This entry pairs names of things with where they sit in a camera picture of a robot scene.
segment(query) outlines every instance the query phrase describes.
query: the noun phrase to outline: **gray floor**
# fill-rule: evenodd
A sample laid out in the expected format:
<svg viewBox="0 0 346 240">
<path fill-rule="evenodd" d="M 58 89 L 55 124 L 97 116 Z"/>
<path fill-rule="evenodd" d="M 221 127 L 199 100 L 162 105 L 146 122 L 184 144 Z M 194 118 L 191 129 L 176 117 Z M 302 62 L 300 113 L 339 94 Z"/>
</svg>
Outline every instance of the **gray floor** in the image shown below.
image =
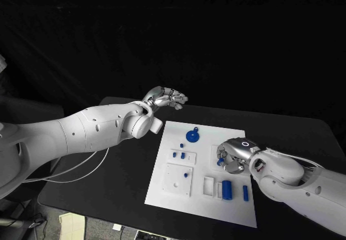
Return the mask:
<svg viewBox="0 0 346 240">
<path fill-rule="evenodd" d="M 48 219 L 45 240 L 60 240 L 61 236 L 61 223 L 60 215 L 68 213 L 68 211 L 58 210 L 52 207 L 37 205 L 37 213 Z M 122 231 L 113 230 L 114 224 L 111 222 L 101 221 L 91 217 L 86 218 L 86 240 L 135 240 L 137 230 L 130 227 L 123 228 Z M 37 227 L 38 240 L 44 239 L 45 223 Z M 32 232 L 28 240 L 37 240 L 35 232 Z"/>
</svg>

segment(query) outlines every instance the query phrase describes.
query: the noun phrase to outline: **small blue piece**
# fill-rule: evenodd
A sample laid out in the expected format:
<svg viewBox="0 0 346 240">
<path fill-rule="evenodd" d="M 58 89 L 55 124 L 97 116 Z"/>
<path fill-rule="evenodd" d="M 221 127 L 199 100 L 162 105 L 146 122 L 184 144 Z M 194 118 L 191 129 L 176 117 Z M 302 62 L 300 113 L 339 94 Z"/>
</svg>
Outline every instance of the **small blue piece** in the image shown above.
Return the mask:
<svg viewBox="0 0 346 240">
<path fill-rule="evenodd" d="M 223 181 L 223 199 L 233 200 L 233 182 L 231 181 Z"/>
<path fill-rule="evenodd" d="M 244 201 L 250 201 L 250 193 L 248 193 L 248 186 L 243 186 L 243 192 L 244 192 Z"/>
<path fill-rule="evenodd" d="M 198 131 L 199 131 L 199 129 L 198 129 L 198 127 L 195 127 L 194 130 L 186 133 L 186 140 L 191 143 L 195 143 L 201 139 L 201 135 L 199 135 Z"/>
<path fill-rule="evenodd" d="M 221 166 L 223 165 L 223 163 L 225 162 L 225 159 L 224 158 L 221 158 L 220 160 L 218 160 L 218 166 Z"/>
</svg>

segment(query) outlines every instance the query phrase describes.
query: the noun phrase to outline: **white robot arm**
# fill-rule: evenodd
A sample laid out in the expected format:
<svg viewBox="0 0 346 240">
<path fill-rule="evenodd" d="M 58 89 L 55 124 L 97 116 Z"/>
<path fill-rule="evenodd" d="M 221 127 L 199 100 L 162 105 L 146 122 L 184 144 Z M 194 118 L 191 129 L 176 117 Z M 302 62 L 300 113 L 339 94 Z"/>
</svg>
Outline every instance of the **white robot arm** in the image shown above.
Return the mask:
<svg viewBox="0 0 346 240">
<path fill-rule="evenodd" d="M 218 165 L 231 174 L 248 167 L 263 193 L 284 202 L 302 215 L 346 236 L 346 175 L 313 161 L 273 149 L 261 150 L 247 138 L 225 141 L 217 151 Z M 315 167 L 303 166 L 303 160 Z"/>
<path fill-rule="evenodd" d="M 179 110 L 188 100 L 179 91 L 158 86 L 143 101 L 94 106 L 52 121 L 0 123 L 0 199 L 48 161 L 101 151 L 126 139 L 140 139 L 149 130 L 158 134 L 163 122 L 155 111 L 163 106 Z"/>
</svg>

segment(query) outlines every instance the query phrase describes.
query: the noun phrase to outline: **black table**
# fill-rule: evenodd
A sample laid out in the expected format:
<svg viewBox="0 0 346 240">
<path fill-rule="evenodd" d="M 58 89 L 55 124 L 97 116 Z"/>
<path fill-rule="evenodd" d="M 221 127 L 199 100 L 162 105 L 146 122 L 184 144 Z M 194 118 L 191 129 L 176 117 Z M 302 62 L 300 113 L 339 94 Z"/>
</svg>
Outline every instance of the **black table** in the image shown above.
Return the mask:
<svg viewBox="0 0 346 240">
<path fill-rule="evenodd" d="M 126 104 L 129 98 L 107 97 L 100 105 Z M 328 124 L 318 119 L 186 105 L 176 111 L 162 107 L 155 116 L 176 121 L 246 130 L 246 136 L 260 145 L 309 158 L 332 171 L 346 174 L 346 157 Z M 251 228 L 202 216 L 145 204 L 161 147 L 163 129 L 142 139 L 129 139 L 110 148 L 97 171 L 71 183 L 50 182 L 39 203 L 84 216 L 182 240 L 225 239 L 345 239 L 319 226 L 282 202 L 270 200 L 253 180 L 259 228 Z M 106 150 L 57 181 L 74 180 L 99 165 Z M 68 155 L 60 161 L 57 173 L 75 166 L 90 153 Z"/>
</svg>

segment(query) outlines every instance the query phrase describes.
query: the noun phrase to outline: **white cable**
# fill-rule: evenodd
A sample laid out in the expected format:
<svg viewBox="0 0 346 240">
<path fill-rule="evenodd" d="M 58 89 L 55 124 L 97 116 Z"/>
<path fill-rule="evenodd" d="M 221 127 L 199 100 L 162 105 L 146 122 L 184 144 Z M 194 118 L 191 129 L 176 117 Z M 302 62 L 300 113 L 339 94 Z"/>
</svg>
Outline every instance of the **white cable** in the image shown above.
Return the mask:
<svg viewBox="0 0 346 240">
<path fill-rule="evenodd" d="M 306 158 L 303 158 L 303 157 L 293 156 L 293 155 L 289 155 L 289 154 L 286 154 L 286 153 L 282 153 L 280 151 L 276 151 L 276 150 L 273 150 L 273 149 L 269 148 L 269 147 L 267 147 L 267 149 L 269 149 L 272 152 L 274 152 L 274 153 L 277 153 L 277 154 L 282 154 L 282 155 L 284 155 L 284 156 L 287 156 L 287 157 L 292 157 L 292 158 L 295 158 L 295 159 L 303 160 L 303 161 L 306 161 L 308 163 L 313 164 L 316 167 L 321 167 L 321 168 L 325 169 L 325 167 L 323 167 L 319 163 L 316 163 L 315 161 L 312 161 L 312 160 L 309 160 L 309 159 L 306 159 Z"/>
<path fill-rule="evenodd" d="M 104 162 L 104 160 L 106 160 L 106 158 L 107 158 L 109 150 L 110 150 L 110 148 L 107 148 L 107 152 L 106 152 L 106 155 L 104 155 L 104 157 L 103 157 L 101 163 L 97 165 L 97 167 L 94 168 L 94 170 L 93 170 L 87 175 L 84 175 L 83 177 L 80 177 L 78 179 L 71 180 L 71 181 L 54 181 L 54 180 L 48 180 L 48 179 L 44 179 L 44 181 L 54 182 L 54 183 L 60 183 L 60 184 L 65 184 L 65 183 L 73 183 L 73 182 L 84 179 L 87 176 L 90 176 L 90 175 L 94 173 L 94 171 L 99 169 L 100 165 L 103 164 L 103 162 Z"/>
<path fill-rule="evenodd" d="M 47 176 L 47 177 L 44 177 L 44 178 L 28 179 L 28 180 L 24 181 L 24 183 L 32 183 L 32 182 L 37 182 L 37 181 L 50 179 L 50 178 L 52 178 L 52 177 L 57 177 L 57 176 L 68 173 L 68 172 L 73 171 L 75 168 L 78 168 L 78 167 L 93 158 L 93 156 L 94 156 L 96 154 L 97 154 L 97 151 L 93 153 L 93 155 L 91 155 L 77 166 L 74 166 L 74 167 L 73 167 L 71 169 L 68 169 L 67 171 L 64 171 L 64 172 L 61 172 L 61 173 L 58 173 L 58 174 L 55 174 L 55 175 L 52 175 L 52 176 Z"/>
</svg>

